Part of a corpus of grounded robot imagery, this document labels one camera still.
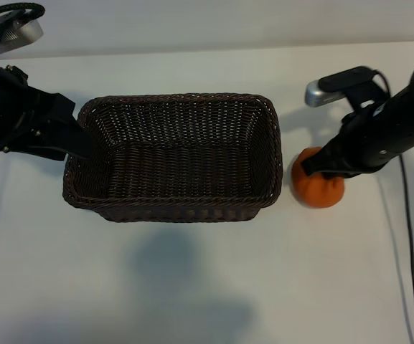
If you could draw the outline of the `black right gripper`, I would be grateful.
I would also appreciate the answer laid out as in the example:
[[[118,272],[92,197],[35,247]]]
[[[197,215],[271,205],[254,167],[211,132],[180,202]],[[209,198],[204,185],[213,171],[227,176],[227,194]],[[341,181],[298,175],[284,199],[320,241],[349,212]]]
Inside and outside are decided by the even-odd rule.
[[[414,147],[414,85],[344,124],[324,147],[305,148],[301,167],[306,176],[340,182],[374,173]]]

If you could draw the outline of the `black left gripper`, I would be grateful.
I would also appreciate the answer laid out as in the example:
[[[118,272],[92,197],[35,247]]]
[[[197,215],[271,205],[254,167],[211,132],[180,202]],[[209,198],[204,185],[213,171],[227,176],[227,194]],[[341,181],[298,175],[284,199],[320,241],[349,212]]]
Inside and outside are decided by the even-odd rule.
[[[89,159],[94,144],[72,116],[73,101],[28,85],[15,66],[0,67],[0,152],[23,153],[53,161],[66,155]],[[46,148],[12,143],[34,132],[46,132]]]

